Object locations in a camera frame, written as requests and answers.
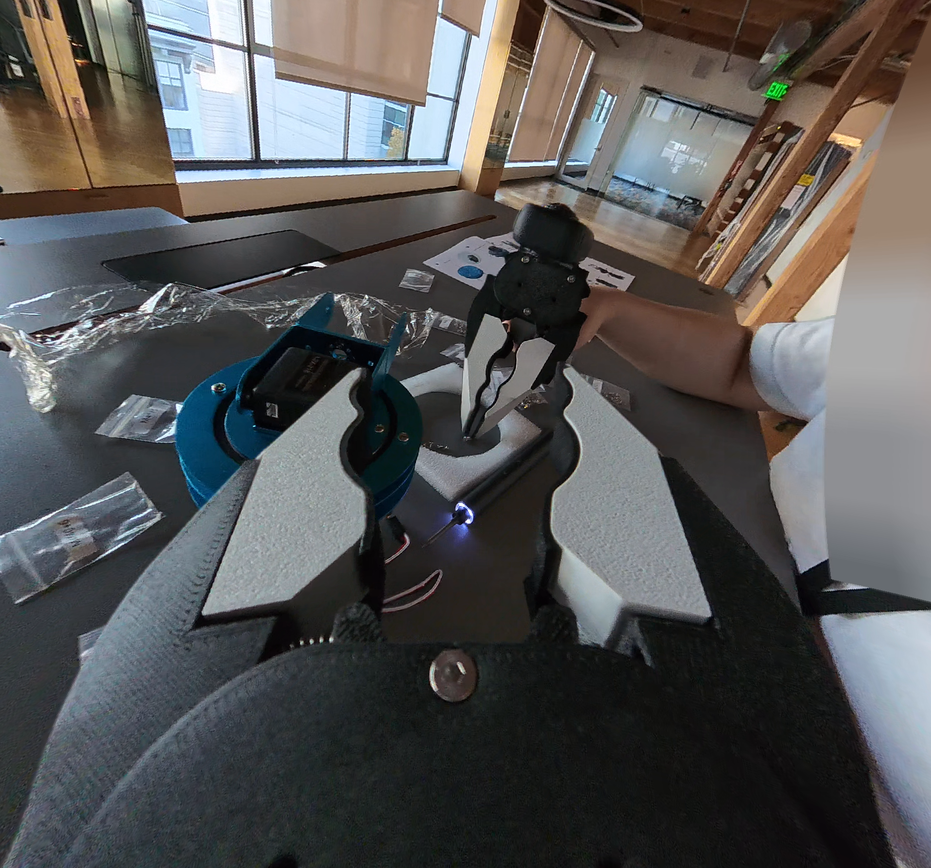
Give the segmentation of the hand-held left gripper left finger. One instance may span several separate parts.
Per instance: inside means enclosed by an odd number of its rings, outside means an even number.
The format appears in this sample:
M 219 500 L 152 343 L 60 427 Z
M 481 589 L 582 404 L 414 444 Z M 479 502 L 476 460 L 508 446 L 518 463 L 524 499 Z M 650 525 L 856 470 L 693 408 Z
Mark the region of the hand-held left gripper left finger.
M 385 561 L 372 496 L 349 457 L 366 376 L 349 369 L 257 459 L 204 621 L 334 622 L 355 603 L 381 615 Z

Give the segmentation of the light grey desk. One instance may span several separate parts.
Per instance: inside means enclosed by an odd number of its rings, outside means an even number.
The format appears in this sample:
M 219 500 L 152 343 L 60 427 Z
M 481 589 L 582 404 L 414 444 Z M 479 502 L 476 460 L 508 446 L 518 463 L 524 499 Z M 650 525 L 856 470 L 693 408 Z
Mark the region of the light grey desk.
M 1 245 L 25 246 L 71 238 L 122 234 L 186 224 L 185 219 L 158 207 L 37 216 L 2 220 Z

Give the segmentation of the cluster of screw bags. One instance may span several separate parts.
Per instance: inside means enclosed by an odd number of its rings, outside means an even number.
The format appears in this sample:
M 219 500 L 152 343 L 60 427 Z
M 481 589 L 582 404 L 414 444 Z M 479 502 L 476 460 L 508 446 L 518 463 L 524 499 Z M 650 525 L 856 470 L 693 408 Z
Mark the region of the cluster of screw bags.
M 446 314 L 438 314 L 432 324 L 431 334 L 433 335 L 437 332 L 441 332 L 463 339 L 465 337 L 465 331 L 466 322 L 464 320 Z M 448 359 L 448 361 L 455 363 L 460 372 L 464 371 L 466 355 L 465 345 L 462 341 L 450 344 L 441 351 L 441 354 L 444 358 Z M 514 369 L 513 357 L 513 354 L 506 355 L 504 359 L 498 360 L 494 364 L 490 385 L 486 388 L 482 397 L 482 404 L 484 406 L 490 401 L 491 394 L 510 378 L 511 372 Z M 616 408 L 625 411 L 632 410 L 632 397 L 627 389 L 611 383 L 610 381 L 590 375 L 582 374 L 581 377 Z M 546 396 L 548 390 L 548 384 L 539 384 L 535 386 L 534 389 L 520 399 L 515 409 L 523 411 L 537 405 L 541 406 L 546 404 L 548 402 L 548 397 Z

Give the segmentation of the blue robot arm base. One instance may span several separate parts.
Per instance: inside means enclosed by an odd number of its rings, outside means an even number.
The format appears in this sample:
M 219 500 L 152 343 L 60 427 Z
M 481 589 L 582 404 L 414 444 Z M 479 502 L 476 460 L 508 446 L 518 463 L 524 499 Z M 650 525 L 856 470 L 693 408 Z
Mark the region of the blue robot arm base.
M 363 417 L 348 444 L 350 466 L 371 492 L 374 515 L 394 512 L 413 480 L 423 419 L 390 369 L 408 339 L 423 339 L 424 315 L 370 297 L 327 293 L 261 355 L 205 379 L 185 399 L 176 448 L 188 491 L 203 506 L 351 370 L 363 376 Z

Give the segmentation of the white instruction sheet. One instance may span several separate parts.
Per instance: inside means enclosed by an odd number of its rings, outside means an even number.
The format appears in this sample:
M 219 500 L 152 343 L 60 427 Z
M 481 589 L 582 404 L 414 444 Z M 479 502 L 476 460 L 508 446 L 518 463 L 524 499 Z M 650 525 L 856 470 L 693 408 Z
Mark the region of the white instruction sheet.
M 423 264 L 480 289 L 487 276 L 498 274 L 506 258 L 517 250 L 518 245 L 511 233 L 488 239 L 470 236 L 436 257 L 426 259 Z M 633 274 L 592 257 L 584 258 L 578 265 L 586 272 L 589 285 L 605 285 L 626 291 L 635 279 Z

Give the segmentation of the small clear parts bag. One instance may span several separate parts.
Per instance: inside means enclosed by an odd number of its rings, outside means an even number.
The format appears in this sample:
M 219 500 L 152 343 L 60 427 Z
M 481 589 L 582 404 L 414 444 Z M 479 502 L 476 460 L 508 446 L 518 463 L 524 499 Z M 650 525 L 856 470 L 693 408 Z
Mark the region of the small clear parts bag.
M 105 438 L 173 444 L 182 403 L 142 395 L 127 397 L 95 434 Z

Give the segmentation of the black electric screwdriver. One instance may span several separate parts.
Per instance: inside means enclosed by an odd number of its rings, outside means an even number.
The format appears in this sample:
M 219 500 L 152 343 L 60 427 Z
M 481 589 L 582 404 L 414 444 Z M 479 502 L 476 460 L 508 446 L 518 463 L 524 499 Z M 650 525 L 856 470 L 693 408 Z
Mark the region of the black electric screwdriver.
M 456 525 L 472 525 L 492 503 L 548 456 L 553 435 L 553 429 L 545 431 L 532 443 L 521 448 L 504 466 L 466 490 L 463 496 L 454 502 L 449 521 L 424 542 L 423 548 L 432 545 Z

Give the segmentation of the white foam packing frame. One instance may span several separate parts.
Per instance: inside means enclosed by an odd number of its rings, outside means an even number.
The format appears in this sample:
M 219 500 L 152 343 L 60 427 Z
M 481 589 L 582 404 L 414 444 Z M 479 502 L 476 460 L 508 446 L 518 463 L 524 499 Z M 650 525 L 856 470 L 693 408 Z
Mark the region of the white foam packing frame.
M 420 409 L 423 437 L 415 470 L 448 502 L 514 459 L 543 431 L 515 411 L 476 440 L 461 427 L 463 374 L 447 363 L 402 381 Z

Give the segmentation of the wooden cabinet wall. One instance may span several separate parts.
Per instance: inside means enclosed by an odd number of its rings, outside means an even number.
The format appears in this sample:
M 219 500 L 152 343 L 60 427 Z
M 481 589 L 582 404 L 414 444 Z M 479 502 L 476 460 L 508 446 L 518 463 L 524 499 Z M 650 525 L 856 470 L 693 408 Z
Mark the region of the wooden cabinet wall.
M 143 0 L 1 0 L 2 201 L 180 210 Z

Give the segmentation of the window with roller blinds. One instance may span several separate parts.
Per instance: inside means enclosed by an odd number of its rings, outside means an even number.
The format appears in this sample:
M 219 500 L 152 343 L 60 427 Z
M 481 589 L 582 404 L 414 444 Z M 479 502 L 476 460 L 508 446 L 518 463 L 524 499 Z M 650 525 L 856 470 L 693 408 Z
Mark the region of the window with roller blinds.
M 143 0 L 178 164 L 435 164 L 484 0 L 439 0 L 425 106 L 275 77 L 271 0 Z

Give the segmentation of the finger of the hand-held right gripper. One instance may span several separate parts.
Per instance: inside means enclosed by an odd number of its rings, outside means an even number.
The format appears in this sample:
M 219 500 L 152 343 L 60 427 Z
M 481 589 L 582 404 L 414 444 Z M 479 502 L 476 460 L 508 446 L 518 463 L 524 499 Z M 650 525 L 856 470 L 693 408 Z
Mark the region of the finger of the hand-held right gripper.
M 479 330 L 465 355 L 461 392 L 462 435 L 477 437 L 489 409 L 496 403 L 497 389 L 493 383 L 495 364 L 509 354 L 509 333 L 504 322 L 495 317 L 483 317 Z
M 555 345 L 547 339 L 527 339 L 516 349 L 515 365 L 510 375 L 480 397 L 479 411 L 473 420 L 473 437 L 480 437 L 515 409 L 540 382 Z

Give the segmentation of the crumpled clear plastic wrap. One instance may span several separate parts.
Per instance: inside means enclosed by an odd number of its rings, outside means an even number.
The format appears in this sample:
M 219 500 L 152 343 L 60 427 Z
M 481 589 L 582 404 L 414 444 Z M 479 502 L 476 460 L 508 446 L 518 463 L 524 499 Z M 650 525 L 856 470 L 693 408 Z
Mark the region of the crumpled clear plastic wrap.
M 2 307 L 2 344 L 6 346 L 31 409 L 52 411 L 59 400 L 60 374 L 80 355 L 107 348 L 127 337 L 167 327 L 201 324 L 221 314 L 250 319 L 267 330 L 288 328 L 322 299 L 333 299 L 356 339 L 386 343 L 405 317 L 399 356 L 422 347 L 439 329 L 465 338 L 466 322 L 427 308 L 424 311 L 355 293 L 316 293 L 280 298 L 261 291 L 220 294 L 170 283 L 148 293 L 129 285 L 81 284 L 41 293 Z

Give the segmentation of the person's right forearm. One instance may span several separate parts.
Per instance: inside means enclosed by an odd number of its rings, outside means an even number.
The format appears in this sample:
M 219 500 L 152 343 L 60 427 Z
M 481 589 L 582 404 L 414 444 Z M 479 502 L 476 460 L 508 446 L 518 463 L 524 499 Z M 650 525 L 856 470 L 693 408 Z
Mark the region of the person's right forearm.
M 670 389 L 737 409 L 770 409 L 751 377 L 751 329 L 610 287 L 593 287 L 581 312 L 576 349 L 600 339 Z

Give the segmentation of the silver ventilation duct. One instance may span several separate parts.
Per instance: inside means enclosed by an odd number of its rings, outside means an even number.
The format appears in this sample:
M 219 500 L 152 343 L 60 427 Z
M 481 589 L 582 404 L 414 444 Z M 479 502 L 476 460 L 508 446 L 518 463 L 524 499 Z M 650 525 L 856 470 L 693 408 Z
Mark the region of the silver ventilation duct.
M 781 23 L 751 74 L 748 88 L 758 91 L 768 87 L 772 83 L 770 76 L 809 40 L 811 32 L 812 23 L 806 18 Z

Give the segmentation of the clear bag with dark part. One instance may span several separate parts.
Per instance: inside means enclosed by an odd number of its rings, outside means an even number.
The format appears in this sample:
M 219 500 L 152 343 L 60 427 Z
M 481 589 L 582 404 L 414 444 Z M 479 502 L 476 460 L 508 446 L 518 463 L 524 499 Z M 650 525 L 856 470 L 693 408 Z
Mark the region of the clear bag with dark part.
M 16 605 L 129 544 L 163 513 L 123 473 L 96 490 L 1 536 L 1 580 Z

